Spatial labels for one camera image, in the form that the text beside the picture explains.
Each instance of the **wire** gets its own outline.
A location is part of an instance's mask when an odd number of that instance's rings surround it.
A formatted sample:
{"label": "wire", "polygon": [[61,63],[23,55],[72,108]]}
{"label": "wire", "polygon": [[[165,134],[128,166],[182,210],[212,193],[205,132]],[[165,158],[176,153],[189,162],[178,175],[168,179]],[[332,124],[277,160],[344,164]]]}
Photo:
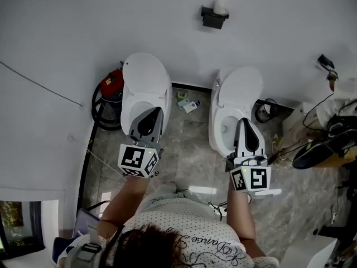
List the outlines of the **wire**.
{"label": "wire", "polygon": [[101,161],[104,165],[110,167],[113,171],[117,172],[118,175],[119,175],[123,180],[125,180],[125,178],[121,175],[121,173],[119,173],[116,169],[113,169],[111,166],[109,166],[109,165],[108,165],[106,162],[104,162],[102,159],[100,159],[100,158],[98,158],[97,156],[95,156],[89,149],[87,149],[87,151],[88,151],[89,153],[91,153],[93,157],[95,157],[96,159],[98,159],[99,161]]}
{"label": "wire", "polygon": [[218,206],[215,206],[215,205],[213,205],[211,202],[209,202],[208,205],[212,205],[213,209],[215,209],[215,210],[217,210],[217,211],[219,212],[219,215],[220,215],[219,220],[221,221],[222,218],[223,218],[223,216],[222,216],[221,210],[219,209],[219,205],[218,205]]}
{"label": "wire", "polygon": [[24,76],[23,74],[19,73],[18,71],[14,70],[13,68],[9,67],[7,64],[3,63],[2,61],[0,61],[0,64],[2,64],[3,66],[5,66],[6,68],[8,68],[10,71],[16,73],[17,75],[21,76],[22,78],[27,79],[29,82],[34,83],[34,84],[38,85],[39,87],[42,87],[42,88],[46,89],[47,91],[52,92],[52,93],[58,95],[59,97],[62,97],[62,98],[64,98],[64,99],[67,99],[68,101],[73,102],[73,103],[79,105],[80,107],[83,106],[82,104],[80,104],[80,103],[78,103],[78,102],[76,102],[76,101],[73,101],[72,99],[69,99],[69,98],[67,98],[67,97],[64,97],[63,95],[61,95],[61,94],[59,94],[59,93],[56,93],[56,92],[54,92],[53,90],[51,90],[51,89],[49,89],[49,88],[47,88],[47,87],[44,87],[43,85],[41,85],[41,84],[39,84],[39,83],[33,81],[32,79],[30,79],[30,78]]}
{"label": "wire", "polygon": [[213,209],[217,210],[219,212],[219,215],[220,215],[219,220],[220,221],[222,220],[223,216],[222,216],[222,212],[221,212],[221,210],[219,208],[224,206],[224,205],[226,205],[226,204],[227,204],[227,202],[220,203],[219,205],[213,205],[211,202],[208,202],[208,205],[212,205]]}
{"label": "wire", "polygon": [[106,102],[109,102],[109,103],[120,103],[120,102],[123,102],[123,100],[120,100],[120,101],[111,101],[111,100],[107,100],[107,99],[104,99],[103,97],[100,97],[100,99],[106,101]]}
{"label": "wire", "polygon": [[351,147],[347,149],[347,151],[343,154],[343,157],[347,155],[347,153],[350,151]]}
{"label": "wire", "polygon": [[301,145],[301,146],[299,146],[298,148],[295,148],[294,150],[291,150],[291,151],[285,152],[284,154],[278,155],[278,157],[284,156],[284,155],[286,155],[286,154],[288,154],[288,153],[291,153],[291,152],[293,152],[293,151],[295,151],[295,150],[297,150],[297,149],[300,149],[300,148],[302,148],[302,147],[304,147],[304,146],[306,146],[306,145],[308,145],[308,144],[310,144],[310,143],[313,143],[313,142],[314,142],[314,140],[312,140],[312,141],[310,141],[310,142],[308,142],[308,143],[306,143],[306,144],[304,144],[304,145]]}
{"label": "wire", "polygon": [[326,97],[323,101],[319,102],[318,104],[316,104],[309,112],[307,112],[307,114],[305,115],[305,118],[302,121],[302,125],[304,125],[307,129],[310,130],[315,130],[315,131],[325,131],[324,129],[318,129],[318,128],[310,128],[309,126],[305,125],[305,120],[308,116],[308,114],[313,111],[317,106],[319,106],[322,102],[324,102],[325,100],[327,100],[330,96],[334,95],[333,93],[330,94],[328,97]]}
{"label": "wire", "polygon": [[353,103],[355,103],[355,102],[357,102],[357,99],[352,100],[351,102],[349,102],[349,103],[347,103],[346,105],[342,106],[342,107],[340,108],[340,110],[339,110],[337,116],[340,117],[340,112],[341,112],[341,110],[344,109],[344,108],[346,108],[347,106],[350,106],[351,104],[353,104]]}

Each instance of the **gray tile floor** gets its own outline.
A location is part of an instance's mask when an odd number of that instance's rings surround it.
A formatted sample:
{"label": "gray tile floor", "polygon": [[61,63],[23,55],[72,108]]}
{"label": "gray tile floor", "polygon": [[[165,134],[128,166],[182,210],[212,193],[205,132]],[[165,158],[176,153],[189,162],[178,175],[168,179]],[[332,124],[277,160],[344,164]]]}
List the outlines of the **gray tile floor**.
{"label": "gray tile floor", "polygon": [[[154,192],[162,183],[175,181],[179,187],[204,187],[205,193],[197,193],[203,202],[219,204],[226,201],[229,176],[225,173],[225,159],[209,145],[208,117],[210,94],[189,91],[191,101],[199,100],[200,107],[185,114],[176,105],[178,89],[173,89],[172,109],[168,127],[162,137],[165,149],[156,170],[160,172],[151,180],[147,194]],[[281,135],[282,113],[265,124],[257,123],[266,139],[267,154],[271,153],[271,137]],[[125,142],[122,131],[99,129],[94,140],[93,153],[116,171],[119,145]],[[83,207],[88,207],[107,197],[112,199],[125,180],[116,171],[90,157],[85,180]],[[297,240],[308,238],[312,231],[328,225],[331,206],[339,214],[336,224],[343,225],[349,211],[345,194],[337,196],[336,187],[345,174],[337,168],[313,168],[295,170],[290,164],[272,165],[271,188],[281,188],[275,197],[253,199],[252,213],[257,226],[258,244],[271,256],[281,259],[287,247]]]}

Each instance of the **toilet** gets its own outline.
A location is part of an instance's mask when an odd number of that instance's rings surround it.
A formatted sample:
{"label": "toilet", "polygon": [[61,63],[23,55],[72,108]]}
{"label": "toilet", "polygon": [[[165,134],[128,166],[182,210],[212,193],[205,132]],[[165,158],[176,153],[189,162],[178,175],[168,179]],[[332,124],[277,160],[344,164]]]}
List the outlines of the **toilet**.
{"label": "toilet", "polygon": [[171,111],[172,85],[161,62],[150,54],[138,52],[123,65],[123,105],[120,116],[123,132],[128,135],[132,121],[153,107],[161,107],[164,133]]}
{"label": "toilet", "polygon": [[258,69],[251,66],[221,69],[211,95],[209,142],[221,156],[234,152],[238,121],[252,119],[252,108],[263,90]]}

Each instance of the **black cable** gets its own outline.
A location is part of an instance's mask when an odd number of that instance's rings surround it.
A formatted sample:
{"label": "black cable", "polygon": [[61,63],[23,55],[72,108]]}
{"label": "black cable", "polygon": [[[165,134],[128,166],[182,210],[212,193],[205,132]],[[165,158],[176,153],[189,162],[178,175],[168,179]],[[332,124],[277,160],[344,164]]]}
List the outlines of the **black cable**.
{"label": "black cable", "polygon": [[56,93],[56,92],[54,92],[53,90],[51,90],[51,89],[49,89],[49,88],[47,88],[47,87],[44,87],[43,85],[41,85],[41,84],[39,84],[39,83],[33,81],[32,79],[29,79],[28,77],[24,76],[23,74],[19,73],[18,71],[15,71],[13,68],[10,68],[7,64],[4,64],[2,61],[0,61],[0,64],[2,64],[3,66],[5,66],[6,68],[8,68],[10,71],[16,73],[17,75],[21,76],[22,78],[28,80],[29,82],[34,83],[34,84],[38,85],[39,87],[42,87],[42,88],[46,89],[47,91],[52,92],[52,93],[58,95],[59,97],[62,97],[62,98],[64,98],[64,99],[67,99],[68,101],[73,102],[73,103],[79,105],[80,107],[83,106],[82,104],[80,104],[80,103],[78,103],[78,102],[76,102],[76,101],[73,101],[72,99],[69,99],[69,98],[67,98],[67,97],[64,97],[63,95],[61,95],[61,94],[59,94],[59,93]]}
{"label": "black cable", "polygon": [[284,154],[279,154],[279,152],[276,153],[275,155],[273,155],[273,156],[271,156],[271,157],[269,158],[269,160],[268,160],[268,165],[274,163],[274,161],[277,159],[277,157],[284,156],[284,155],[286,155],[286,154],[288,154],[288,153],[291,153],[291,152],[293,152],[293,151],[295,151],[295,150],[297,150],[297,149],[300,149],[300,148],[302,148],[302,147],[304,147],[304,146],[306,146],[306,145],[308,145],[308,144],[310,144],[310,143],[312,143],[312,142],[314,142],[314,140],[312,140],[312,141],[310,141],[310,142],[308,142],[308,143],[306,143],[306,144],[304,144],[304,145],[301,145],[301,146],[299,146],[298,148],[295,148],[295,149],[293,149],[293,150],[291,150],[291,151],[285,152]]}
{"label": "black cable", "polygon": [[351,149],[351,147],[349,147],[349,148],[347,149],[347,151],[342,155],[342,157],[346,156],[346,154],[348,153],[348,151],[350,151],[350,149]]}
{"label": "black cable", "polygon": [[106,102],[109,102],[109,103],[120,103],[120,102],[123,102],[122,100],[119,100],[119,101],[112,101],[112,100],[107,100],[107,99],[104,99],[103,97],[100,97],[100,99],[106,101]]}
{"label": "black cable", "polygon": [[223,218],[223,216],[222,216],[222,212],[221,212],[221,210],[219,209],[219,207],[220,207],[220,205],[221,205],[221,204],[219,204],[219,205],[216,207],[216,206],[215,206],[215,205],[213,205],[211,202],[209,202],[209,203],[208,203],[208,205],[212,205],[212,206],[213,206],[213,208],[219,212],[219,215],[220,215],[219,220],[221,221],[221,220],[222,220],[222,218]]}
{"label": "black cable", "polygon": [[307,129],[310,129],[310,130],[315,130],[315,131],[325,131],[324,129],[318,129],[318,128],[310,128],[309,126],[306,126],[305,125],[305,120],[308,116],[308,114],[313,111],[317,106],[319,106],[322,102],[324,102],[325,100],[327,100],[330,96],[334,95],[333,93],[330,94],[328,97],[326,97],[323,101],[319,102],[318,104],[316,104],[309,112],[307,112],[307,114],[305,115],[305,118],[303,119],[302,121],[302,125],[304,125],[304,127],[306,127]]}
{"label": "black cable", "polygon": [[[102,128],[104,130],[107,130],[107,131],[116,131],[116,130],[121,129],[122,125],[121,125],[119,119],[111,119],[111,120],[105,119],[102,117],[102,113],[99,114],[99,112],[97,111],[96,107],[98,105],[101,104],[102,106],[104,106],[106,103],[106,101],[104,101],[104,99],[101,99],[101,98],[99,98],[97,101],[95,100],[99,91],[100,91],[100,83],[95,88],[93,96],[91,98],[91,115],[92,115],[94,122],[97,124],[98,127]],[[103,123],[113,124],[113,127],[106,126]]]}
{"label": "black cable", "polygon": [[356,102],[357,102],[357,99],[352,100],[350,103],[347,103],[346,105],[342,106],[342,107],[340,108],[340,110],[339,110],[337,116],[340,117],[340,112],[341,112],[342,109],[344,109],[344,108],[346,108],[347,106],[350,106],[351,104],[356,103]]}

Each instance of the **person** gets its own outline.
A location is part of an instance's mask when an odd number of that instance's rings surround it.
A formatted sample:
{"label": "person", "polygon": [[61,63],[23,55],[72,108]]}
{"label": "person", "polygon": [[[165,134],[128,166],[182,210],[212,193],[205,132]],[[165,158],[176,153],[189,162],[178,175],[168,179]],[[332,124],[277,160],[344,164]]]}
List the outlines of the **person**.
{"label": "person", "polygon": [[357,79],[340,81],[337,75],[330,74],[328,80],[332,94],[296,122],[280,140],[277,135],[273,137],[276,162],[292,161],[300,147],[322,137],[334,115],[357,116]]}
{"label": "person", "polygon": [[[97,232],[104,250],[100,267],[277,268],[256,243],[246,193],[229,184],[226,223],[208,205],[174,183],[161,185],[143,201],[150,179],[128,176],[106,207]],[[89,243],[77,238],[71,246]],[[68,249],[59,257],[65,267]]]}

